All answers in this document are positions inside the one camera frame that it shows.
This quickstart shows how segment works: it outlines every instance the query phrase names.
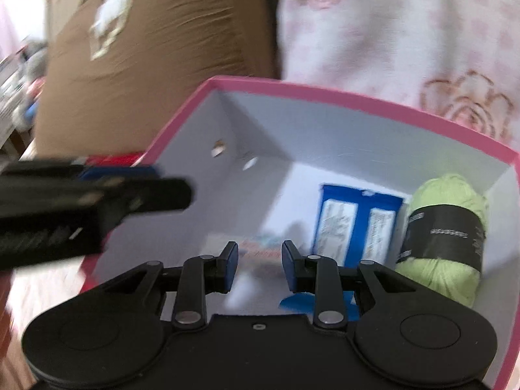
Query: white label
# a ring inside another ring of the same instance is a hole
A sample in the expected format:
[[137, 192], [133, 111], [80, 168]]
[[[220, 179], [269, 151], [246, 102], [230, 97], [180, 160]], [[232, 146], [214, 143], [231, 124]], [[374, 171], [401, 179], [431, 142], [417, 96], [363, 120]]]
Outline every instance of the white label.
[[384, 264], [392, 231], [394, 230], [395, 211], [372, 208], [368, 222], [367, 238], [362, 259], [371, 259]]
[[344, 265], [356, 221], [357, 204], [326, 200], [318, 226], [316, 253]]

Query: blue package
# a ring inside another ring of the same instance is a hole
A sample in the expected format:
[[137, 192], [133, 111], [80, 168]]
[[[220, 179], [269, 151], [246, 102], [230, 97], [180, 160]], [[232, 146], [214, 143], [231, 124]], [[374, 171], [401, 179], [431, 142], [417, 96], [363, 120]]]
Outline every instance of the blue package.
[[[402, 198], [370, 190], [323, 185], [313, 253], [338, 265], [356, 267], [362, 259], [384, 264]], [[350, 321], [359, 319], [353, 292], [343, 292]], [[314, 309], [314, 296], [296, 294], [280, 308], [305, 314]]]

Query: black yarn label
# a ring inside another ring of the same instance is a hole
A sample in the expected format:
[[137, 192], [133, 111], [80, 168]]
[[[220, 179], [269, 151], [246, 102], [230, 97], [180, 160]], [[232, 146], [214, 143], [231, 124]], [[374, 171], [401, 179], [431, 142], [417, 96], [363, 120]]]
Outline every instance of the black yarn label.
[[448, 259], [482, 271], [485, 232], [479, 217], [456, 205], [431, 205], [408, 217], [397, 262], [410, 257]]

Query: wrinkled brown surface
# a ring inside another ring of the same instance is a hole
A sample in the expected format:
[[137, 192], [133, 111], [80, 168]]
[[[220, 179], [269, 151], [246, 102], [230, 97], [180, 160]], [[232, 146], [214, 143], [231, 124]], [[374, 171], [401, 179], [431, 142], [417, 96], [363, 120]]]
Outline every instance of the wrinkled brown surface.
[[50, 48], [38, 156], [142, 151], [204, 80], [274, 77], [265, 0], [134, 0], [107, 54], [90, 60], [87, 0]]

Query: yarn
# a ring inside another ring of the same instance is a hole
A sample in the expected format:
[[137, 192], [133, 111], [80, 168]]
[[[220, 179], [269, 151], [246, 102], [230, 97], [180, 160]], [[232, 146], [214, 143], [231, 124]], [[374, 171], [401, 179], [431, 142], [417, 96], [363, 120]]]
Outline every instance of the yarn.
[[[472, 211], [479, 217], [484, 230], [487, 228], [487, 201], [461, 175], [446, 174], [428, 180], [413, 195], [409, 214], [422, 207], [440, 204]], [[408, 258], [397, 264], [396, 271], [467, 307], [475, 302], [480, 272], [469, 265], [447, 259]]]

